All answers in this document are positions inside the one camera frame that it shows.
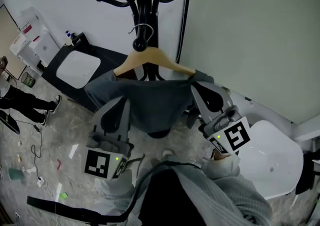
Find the shoe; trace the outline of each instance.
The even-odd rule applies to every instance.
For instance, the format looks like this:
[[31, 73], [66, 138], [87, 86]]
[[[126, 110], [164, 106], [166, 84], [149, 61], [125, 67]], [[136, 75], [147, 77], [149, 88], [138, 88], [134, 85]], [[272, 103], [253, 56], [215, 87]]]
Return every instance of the shoe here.
[[171, 149], [165, 149], [162, 153], [162, 157], [166, 157], [166, 156], [175, 156], [175, 152], [172, 151]]
[[53, 110], [50, 110], [50, 112], [52, 114], [55, 114], [57, 112], [57, 109], [61, 103], [61, 95], [57, 95], [55, 98], [54, 98], [54, 103], [56, 104], [55, 108]]
[[49, 114], [49, 111], [45, 111], [44, 113], [43, 113], [43, 115], [44, 115], [44, 121], [42, 122], [42, 123], [40, 123], [42, 126], [46, 126], [47, 125], [47, 117], [48, 117], [48, 114]]

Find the jacket sleeve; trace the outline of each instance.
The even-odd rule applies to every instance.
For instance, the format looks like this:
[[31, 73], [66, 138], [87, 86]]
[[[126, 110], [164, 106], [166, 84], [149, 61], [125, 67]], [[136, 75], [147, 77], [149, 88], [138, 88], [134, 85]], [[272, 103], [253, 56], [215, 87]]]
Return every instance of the jacket sleeve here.
[[208, 161], [202, 170], [232, 200], [244, 218], [256, 225], [270, 225], [272, 209], [252, 181], [240, 174], [239, 162], [239, 157], [232, 154], [222, 160]]

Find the red object on floor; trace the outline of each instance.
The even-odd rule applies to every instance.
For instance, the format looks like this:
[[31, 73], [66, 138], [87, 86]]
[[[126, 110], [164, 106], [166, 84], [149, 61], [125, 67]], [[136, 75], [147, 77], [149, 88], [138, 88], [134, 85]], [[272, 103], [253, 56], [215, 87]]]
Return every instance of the red object on floor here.
[[61, 167], [61, 161], [58, 158], [56, 160], [58, 160], [58, 167], [56, 169], [59, 170]]

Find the white wall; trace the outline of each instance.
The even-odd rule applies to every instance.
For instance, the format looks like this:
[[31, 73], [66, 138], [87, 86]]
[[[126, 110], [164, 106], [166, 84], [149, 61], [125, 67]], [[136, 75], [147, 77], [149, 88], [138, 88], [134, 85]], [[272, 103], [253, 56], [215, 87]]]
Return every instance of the white wall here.
[[299, 124], [320, 113], [320, 0], [190, 0], [180, 62]]
[[[159, 6], [159, 47], [176, 57], [184, 0]], [[128, 54], [135, 33], [130, 7], [120, 8], [96, 0], [3, 0], [14, 19], [20, 11], [35, 7], [59, 45], [66, 30], [84, 32], [92, 45]]]

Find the clothes hanger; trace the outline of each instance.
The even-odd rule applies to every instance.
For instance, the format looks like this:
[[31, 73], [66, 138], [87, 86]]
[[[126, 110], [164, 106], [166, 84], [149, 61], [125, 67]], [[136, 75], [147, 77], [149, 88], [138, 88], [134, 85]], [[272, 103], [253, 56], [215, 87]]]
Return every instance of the clothes hanger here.
[[159, 48], [156, 47], [147, 47], [144, 51], [132, 51], [123, 64], [113, 70], [114, 75], [119, 76], [123, 73], [126, 73], [134, 68], [144, 65], [146, 63], [155, 64], [173, 71], [181, 72], [189, 76], [193, 76], [196, 71], [194, 69], [188, 68], [186, 66], [177, 64], [176, 62], [171, 61], [167, 54]]

